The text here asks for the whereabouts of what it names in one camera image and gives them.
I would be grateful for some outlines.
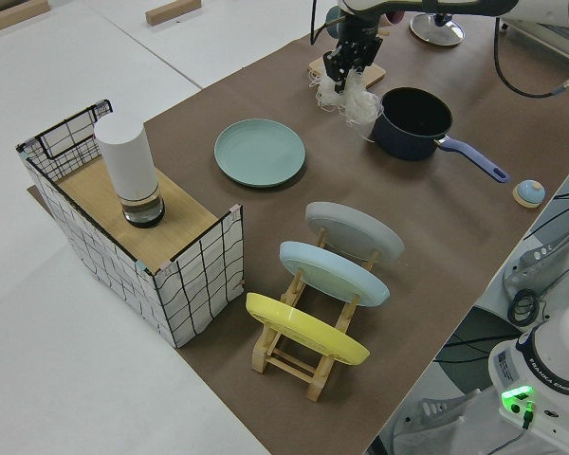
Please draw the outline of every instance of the storage box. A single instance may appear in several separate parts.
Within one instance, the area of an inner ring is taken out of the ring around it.
[[[242,207],[217,218],[158,172],[163,220],[128,224],[93,137],[111,111],[100,101],[17,151],[84,265],[178,348],[244,291]]]

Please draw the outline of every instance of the small round button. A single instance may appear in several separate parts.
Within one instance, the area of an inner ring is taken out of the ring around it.
[[[534,209],[543,202],[546,191],[540,182],[536,182],[535,180],[524,180],[514,187],[512,195],[516,202],[521,204],[523,207]]]

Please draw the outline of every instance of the pot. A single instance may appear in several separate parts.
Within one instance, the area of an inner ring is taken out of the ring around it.
[[[383,114],[373,128],[377,145],[389,155],[415,161],[431,156],[436,148],[469,159],[494,180],[510,177],[478,150],[447,136],[453,123],[450,109],[435,95],[412,87],[399,87],[381,99]]]

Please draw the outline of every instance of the yellow plate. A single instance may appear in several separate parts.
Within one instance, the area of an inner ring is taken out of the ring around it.
[[[341,363],[358,365],[369,356],[364,346],[335,327],[280,301],[249,292],[247,311],[285,337]]]

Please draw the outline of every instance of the teal plate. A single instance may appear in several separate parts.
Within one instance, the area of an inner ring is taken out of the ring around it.
[[[289,127],[273,120],[242,120],[215,142],[215,160],[232,180],[250,187],[284,183],[302,168],[305,148]]]

